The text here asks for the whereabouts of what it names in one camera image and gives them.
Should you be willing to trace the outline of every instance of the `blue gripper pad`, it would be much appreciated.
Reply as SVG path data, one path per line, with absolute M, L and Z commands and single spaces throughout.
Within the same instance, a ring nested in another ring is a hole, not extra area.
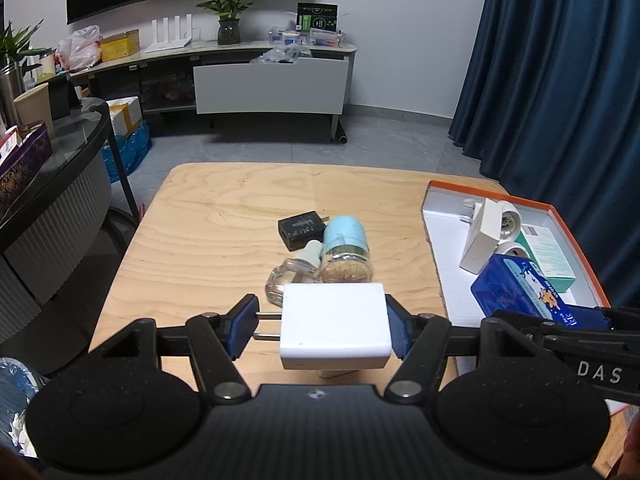
M 407 320 L 402 315 L 408 313 L 393 297 L 386 295 L 386 314 L 389 318 L 389 330 L 391 331 L 391 348 L 398 356 L 398 359 L 404 359 L 411 349 L 411 341 L 407 328 Z
M 230 322 L 228 337 L 226 338 L 226 353 L 232 359 L 238 359 L 246 344 L 251 339 L 258 326 L 256 313 L 260 310 L 260 301 L 255 294 L 247 294 L 236 303 L 225 318 Z

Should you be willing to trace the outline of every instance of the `shelf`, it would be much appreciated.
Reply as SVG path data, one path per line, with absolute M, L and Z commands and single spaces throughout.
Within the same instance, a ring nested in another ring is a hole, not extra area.
M 195 101 L 153 101 L 149 103 L 143 103 L 142 105 L 142 113 L 143 114 L 157 114 L 164 112 L 181 112 L 184 110 L 195 110 L 196 103 Z

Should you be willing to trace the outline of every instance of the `green box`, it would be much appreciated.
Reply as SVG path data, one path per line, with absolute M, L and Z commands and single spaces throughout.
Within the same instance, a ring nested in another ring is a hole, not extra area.
M 523 224 L 516 243 L 527 250 L 556 291 L 566 292 L 574 284 L 575 274 L 550 229 Z
M 312 28 L 337 31 L 338 6 L 330 4 L 298 4 L 296 29 L 309 32 Z

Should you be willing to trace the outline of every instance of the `teal box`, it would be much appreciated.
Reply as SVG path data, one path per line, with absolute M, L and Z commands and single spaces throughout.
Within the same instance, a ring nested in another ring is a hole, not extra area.
M 516 242 L 527 250 L 556 291 L 566 292 L 574 284 L 574 272 L 550 229 L 523 224 Z
M 572 311 L 528 258 L 494 254 L 471 285 L 471 293 L 486 316 L 510 310 L 579 327 Z

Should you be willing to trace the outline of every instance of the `glass bottle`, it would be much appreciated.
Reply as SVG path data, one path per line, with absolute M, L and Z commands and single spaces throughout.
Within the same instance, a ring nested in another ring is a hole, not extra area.
M 322 267 L 324 283 L 369 283 L 373 266 L 364 227 L 353 216 L 337 216 L 324 229 Z
M 284 286 L 287 283 L 315 283 L 316 270 L 320 266 L 322 242 L 310 240 L 295 257 L 287 258 L 282 265 L 271 271 L 271 275 L 264 285 L 267 300 L 277 306 L 282 306 Z

